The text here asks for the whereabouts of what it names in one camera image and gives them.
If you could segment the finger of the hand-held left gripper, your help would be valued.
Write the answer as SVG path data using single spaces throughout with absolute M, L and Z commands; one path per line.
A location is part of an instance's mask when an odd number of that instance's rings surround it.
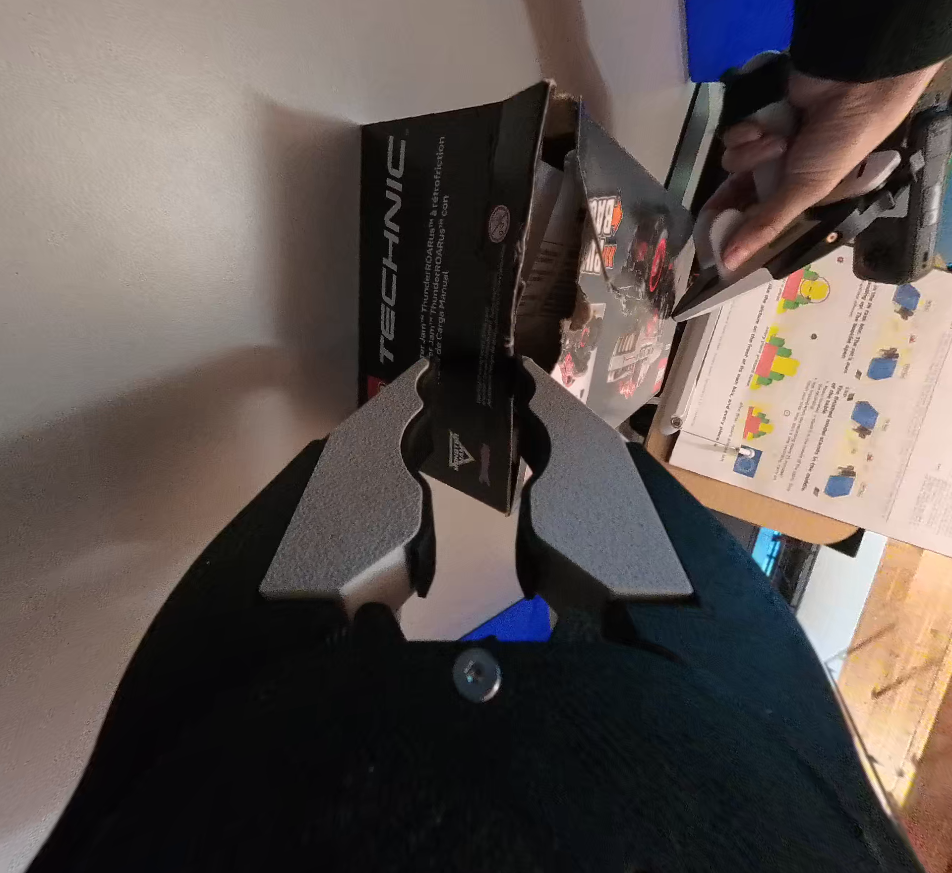
M 671 318 L 683 322 L 700 317 L 778 278 L 779 272 L 786 267 L 789 254 L 779 251 L 768 255 L 768 251 L 771 249 L 758 253 L 750 261 L 723 275 L 715 266 L 701 269 L 689 280 Z

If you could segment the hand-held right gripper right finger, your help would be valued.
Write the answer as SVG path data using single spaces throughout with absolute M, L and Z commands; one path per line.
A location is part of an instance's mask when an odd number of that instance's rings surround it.
M 515 541 L 523 594 L 559 614 L 692 598 L 625 438 L 529 358 L 516 359 L 514 380 L 528 474 Z

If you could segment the person's left hand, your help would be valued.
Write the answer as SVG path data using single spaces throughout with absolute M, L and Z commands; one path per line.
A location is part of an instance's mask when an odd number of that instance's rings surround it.
M 787 98 L 800 115 L 790 137 L 746 120 L 721 134 L 727 179 L 704 211 L 736 209 L 743 221 L 724 242 L 723 266 L 736 270 L 768 247 L 879 146 L 917 104 L 946 60 L 869 82 L 832 81 L 792 71 Z

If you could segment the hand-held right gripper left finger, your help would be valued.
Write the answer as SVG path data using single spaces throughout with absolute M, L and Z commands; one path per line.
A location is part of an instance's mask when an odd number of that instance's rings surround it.
M 269 601 L 323 600 L 354 617 L 426 597 L 436 569 L 431 451 L 421 359 L 326 438 L 259 586 Z

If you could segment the black toy truck set box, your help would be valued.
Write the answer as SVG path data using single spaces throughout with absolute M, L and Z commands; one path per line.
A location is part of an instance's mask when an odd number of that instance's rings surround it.
M 613 427 L 660 391 L 692 217 L 554 82 L 363 126 L 360 198 L 358 402 L 431 362 L 424 474 L 511 511 L 517 357 Z

